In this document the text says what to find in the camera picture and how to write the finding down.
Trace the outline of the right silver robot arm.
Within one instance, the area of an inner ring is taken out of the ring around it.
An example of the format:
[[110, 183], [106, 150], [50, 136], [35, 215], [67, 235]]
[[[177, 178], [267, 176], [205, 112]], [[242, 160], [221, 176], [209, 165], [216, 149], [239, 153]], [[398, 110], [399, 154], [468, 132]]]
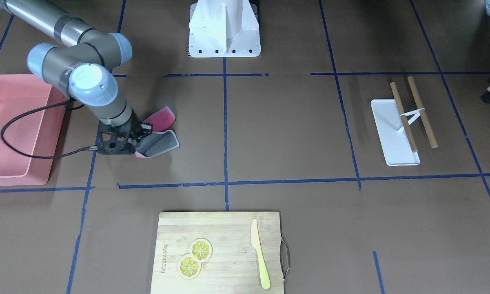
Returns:
[[27, 57], [29, 70], [77, 99], [107, 127], [109, 134], [139, 141], [152, 133], [141, 123], [110, 72], [133, 55], [121, 33], [103, 33], [48, 0], [0, 0], [0, 10], [24, 20], [52, 37], [58, 45], [42, 43]]

